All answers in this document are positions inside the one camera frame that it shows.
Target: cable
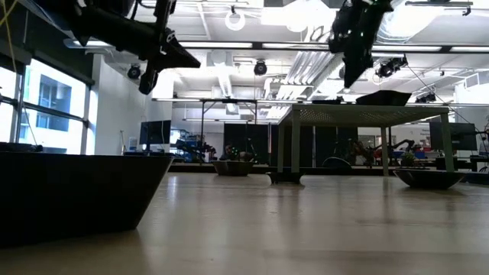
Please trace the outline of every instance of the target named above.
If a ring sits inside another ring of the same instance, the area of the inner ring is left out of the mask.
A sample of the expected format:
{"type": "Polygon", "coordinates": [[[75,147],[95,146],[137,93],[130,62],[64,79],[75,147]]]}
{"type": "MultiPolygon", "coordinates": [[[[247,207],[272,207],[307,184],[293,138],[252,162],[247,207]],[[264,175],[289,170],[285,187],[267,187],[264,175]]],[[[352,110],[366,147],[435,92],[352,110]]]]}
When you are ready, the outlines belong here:
{"type": "Polygon", "coordinates": [[[135,2],[134,8],[132,9],[131,20],[134,20],[134,18],[136,17],[136,13],[138,13],[138,6],[139,6],[139,3],[135,2]]]}
{"type": "Polygon", "coordinates": [[[12,5],[10,6],[10,8],[8,9],[7,12],[5,12],[5,3],[3,5],[3,12],[5,14],[5,16],[0,20],[0,27],[7,21],[7,18],[8,16],[10,15],[10,13],[14,10],[15,8],[15,5],[17,4],[18,0],[14,0],[14,2],[12,3],[12,5]]]}
{"type": "MultiPolygon", "coordinates": [[[[14,73],[15,73],[15,75],[17,75],[17,67],[15,65],[15,55],[14,55],[14,48],[12,46],[12,39],[11,39],[11,35],[10,35],[10,26],[8,24],[8,16],[14,10],[14,7],[17,4],[17,1],[18,0],[14,0],[14,2],[12,3],[12,6],[10,6],[10,8],[9,8],[8,11],[7,11],[7,8],[5,7],[5,3],[4,3],[4,5],[3,5],[4,17],[3,17],[2,20],[0,20],[0,27],[5,22],[5,26],[7,28],[8,47],[10,49],[10,55],[12,57],[12,66],[14,67],[14,73]]],[[[31,130],[32,139],[34,139],[34,143],[37,145],[36,137],[34,136],[34,131],[32,130],[31,123],[29,122],[28,110],[25,108],[25,106],[22,106],[22,107],[23,107],[24,112],[25,112],[25,118],[28,121],[29,129],[31,130]]]]}
{"type": "MultiPolygon", "coordinates": [[[[411,72],[414,74],[414,76],[419,79],[419,81],[421,81],[421,83],[425,86],[425,88],[427,88],[430,92],[433,92],[433,94],[441,101],[443,102],[444,105],[448,106],[456,115],[458,115],[461,119],[463,119],[465,122],[467,123],[471,123],[470,121],[468,121],[467,119],[465,119],[462,115],[460,115],[454,108],[452,108],[450,105],[448,105],[439,95],[436,94],[436,92],[434,92],[428,85],[426,85],[426,83],[416,74],[414,73],[413,69],[411,69],[411,67],[409,65],[406,65],[410,70],[411,72]]],[[[475,124],[474,124],[474,128],[476,131],[480,132],[479,129],[477,129],[477,127],[475,127],[475,124]]],[[[487,153],[487,148],[485,147],[485,144],[484,144],[484,140],[482,141],[482,144],[484,145],[484,149],[486,151],[486,157],[489,158],[489,154],[487,153]]]]}
{"type": "Polygon", "coordinates": [[[139,4],[143,8],[156,8],[156,6],[149,6],[149,5],[143,4],[142,0],[136,0],[136,4],[139,4]]]}

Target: black planter box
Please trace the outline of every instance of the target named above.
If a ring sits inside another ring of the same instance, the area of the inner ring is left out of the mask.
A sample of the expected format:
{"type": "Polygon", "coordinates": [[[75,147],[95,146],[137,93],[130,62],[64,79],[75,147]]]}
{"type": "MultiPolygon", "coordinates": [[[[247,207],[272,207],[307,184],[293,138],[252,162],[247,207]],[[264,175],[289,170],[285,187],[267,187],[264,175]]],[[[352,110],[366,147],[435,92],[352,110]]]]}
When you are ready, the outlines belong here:
{"type": "Polygon", "coordinates": [[[172,158],[0,153],[0,247],[138,226],[172,158]]]}

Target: computer monitor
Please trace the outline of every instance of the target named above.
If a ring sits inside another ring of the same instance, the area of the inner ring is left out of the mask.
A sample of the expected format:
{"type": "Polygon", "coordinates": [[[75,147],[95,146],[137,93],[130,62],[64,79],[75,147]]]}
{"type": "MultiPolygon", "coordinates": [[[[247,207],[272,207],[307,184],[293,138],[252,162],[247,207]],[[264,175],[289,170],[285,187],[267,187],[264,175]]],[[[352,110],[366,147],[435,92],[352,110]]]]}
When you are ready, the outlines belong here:
{"type": "MultiPolygon", "coordinates": [[[[431,148],[443,150],[443,134],[441,122],[429,123],[429,135],[431,148]]],[[[475,137],[475,125],[470,123],[450,123],[450,135],[452,136],[453,150],[477,150],[475,137]]]]}
{"type": "Polygon", "coordinates": [[[169,144],[171,121],[141,122],[139,144],[169,144]]]}

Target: gray table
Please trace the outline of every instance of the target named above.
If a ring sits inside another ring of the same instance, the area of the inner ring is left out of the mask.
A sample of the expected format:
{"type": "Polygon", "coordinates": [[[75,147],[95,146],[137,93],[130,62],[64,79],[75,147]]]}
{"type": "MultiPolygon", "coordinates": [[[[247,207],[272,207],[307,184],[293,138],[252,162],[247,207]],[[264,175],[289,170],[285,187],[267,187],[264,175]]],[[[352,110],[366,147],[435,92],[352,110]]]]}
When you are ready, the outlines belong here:
{"type": "Polygon", "coordinates": [[[300,126],[366,127],[380,128],[382,139],[382,166],[389,175],[387,153],[387,128],[411,121],[440,115],[442,118],[443,146],[446,169],[454,171],[452,138],[449,127],[449,108],[446,107],[399,107],[363,105],[312,105],[293,104],[279,121],[278,172],[283,172],[283,141],[285,126],[292,125],[292,173],[299,172],[300,126]]]}

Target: black bowl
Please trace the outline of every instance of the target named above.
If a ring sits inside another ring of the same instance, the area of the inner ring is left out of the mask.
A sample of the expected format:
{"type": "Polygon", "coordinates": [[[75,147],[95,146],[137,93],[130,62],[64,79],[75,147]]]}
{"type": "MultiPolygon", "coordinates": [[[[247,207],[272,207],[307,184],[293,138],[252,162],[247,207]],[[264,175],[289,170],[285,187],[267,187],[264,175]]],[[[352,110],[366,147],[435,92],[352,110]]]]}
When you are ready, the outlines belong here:
{"type": "Polygon", "coordinates": [[[267,175],[270,177],[270,180],[272,181],[272,185],[281,184],[281,183],[301,185],[300,178],[304,175],[304,173],[268,172],[267,175]]]}
{"type": "Polygon", "coordinates": [[[394,174],[411,188],[418,189],[448,189],[465,176],[460,172],[411,169],[397,169],[394,174]]]}
{"type": "Polygon", "coordinates": [[[234,160],[217,160],[212,165],[220,176],[247,176],[253,168],[252,162],[234,160]]]}

